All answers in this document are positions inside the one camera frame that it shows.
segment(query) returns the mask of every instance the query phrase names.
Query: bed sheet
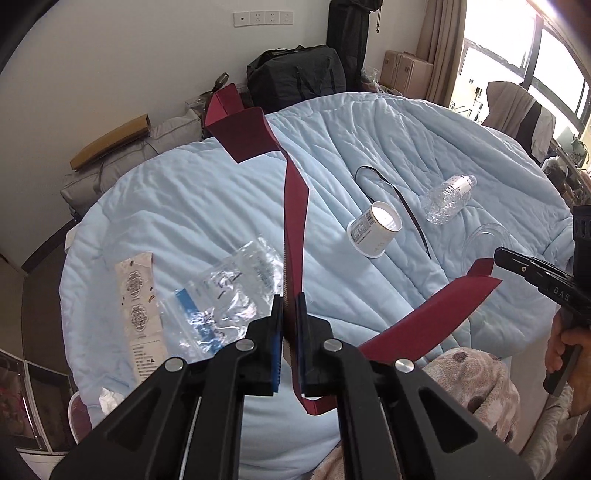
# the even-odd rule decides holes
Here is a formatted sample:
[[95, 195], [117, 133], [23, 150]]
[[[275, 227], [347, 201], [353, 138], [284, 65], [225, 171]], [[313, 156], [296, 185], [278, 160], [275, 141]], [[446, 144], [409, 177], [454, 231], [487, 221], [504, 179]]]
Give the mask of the bed sheet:
[[[268, 120], [310, 187], [304, 291], [308, 311], [328, 319], [337, 338], [368, 340], [462, 275], [464, 241], [481, 224], [502, 224], [514, 249], [559, 267], [573, 254], [570, 212], [539, 167], [512, 139], [448, 109], [344, 93]], [[367, 170], [355, 183], [361, 165], [377, 168], [402, 192], [432, 260], [391, 187]], [[478, 179], [473, 199], [449, 223], [428, 223], [419, 195], [456, 173]], [[280, 153], [239, 165], [209, 139], [138, 166], [90, 209], [68, 253], [60, 295], [68, 362], [93, 424], [102, 418], [102, 387], [128, 394], [135, 386], [114, 265], [153, 252], [155, 286], [166, 295], [258, 235], [281, 252], [284, 174]], [[358, 254], [345, 233], [369, 206], [367, 194], [395, 206], [404, 223], [375, 260]], [[456, 346], [510, 356], [548, 332], [554, 303], [519, 278], [497, 269], [493, 275], [506, 281], [423, 364]], [[246, 400], [240, 477], [296, 478], [338, 439], [336, 413], [307, 416], [283, 362], [280, 393]]]

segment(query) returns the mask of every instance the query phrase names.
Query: power socket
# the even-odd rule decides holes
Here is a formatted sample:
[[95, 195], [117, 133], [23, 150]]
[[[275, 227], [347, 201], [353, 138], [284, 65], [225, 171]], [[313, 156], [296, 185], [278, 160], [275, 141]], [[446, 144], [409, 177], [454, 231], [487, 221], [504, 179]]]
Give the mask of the power socket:
[[284, 25], [293, 25], [294, 13], [293, 12], [279, 12], [279, 23]]
[[265, 21], [267, 25], [275, 25], [279, 23], [279, 12], [265, 12]]
[[266, 12], [251, 12], [251, 25], [265, 25]]
[[251, 16], [249, 12], [234, 12], [234, 26], [246, 27], [251, 24]]

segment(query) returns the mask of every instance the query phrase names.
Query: plastic bottle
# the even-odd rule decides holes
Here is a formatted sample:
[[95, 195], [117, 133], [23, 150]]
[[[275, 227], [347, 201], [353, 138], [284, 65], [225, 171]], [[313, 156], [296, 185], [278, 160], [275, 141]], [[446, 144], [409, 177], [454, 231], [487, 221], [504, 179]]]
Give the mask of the plastic bottle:
[[421, 206], [427, 220], [443, 225], [455, 217], [472, 198], [472, 189], [475, 186], [474, 175], [454, 175], [421, 196]]

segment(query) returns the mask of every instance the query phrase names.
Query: brown curtain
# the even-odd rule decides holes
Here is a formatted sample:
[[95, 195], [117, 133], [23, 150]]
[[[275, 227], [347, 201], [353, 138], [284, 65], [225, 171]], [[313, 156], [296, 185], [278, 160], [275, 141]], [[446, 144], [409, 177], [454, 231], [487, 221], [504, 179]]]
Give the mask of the brown curtain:
[[426, 99], [449, 106], [462, 56], [467, 0], [428, 0], [417, 57], [433, 63]]

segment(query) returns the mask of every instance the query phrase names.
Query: metal bolt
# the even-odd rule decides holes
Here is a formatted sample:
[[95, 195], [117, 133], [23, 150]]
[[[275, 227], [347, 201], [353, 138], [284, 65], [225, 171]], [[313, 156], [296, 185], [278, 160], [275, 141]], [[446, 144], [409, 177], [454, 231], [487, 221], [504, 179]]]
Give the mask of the metal bolt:
[[250, 340], [250, 338], [243, 338], [242, 340], [238, 340], [236, 342], [236, 349], [240, 350], [241, 352], [250, 352], [255, 347], [255, 342]]
[[396, 370], [399, 372], [407, 374], [414, 370], [414, 363], [407, 358], [401, 358], [400, 360], [396, 360], [396, 362], [394, 362], [394, 367], [396, 367]]
[[166, 360], [164, 368], [169, 372], [178, 372], [183, 369], [183, 361], [177, 357], [169, 358]]
[[340, 343], [336, 338], [325, 340], [322, 346], [324, 347], [324, 350], [328, 352], [338, 352], [343, 348], [343, 344]]

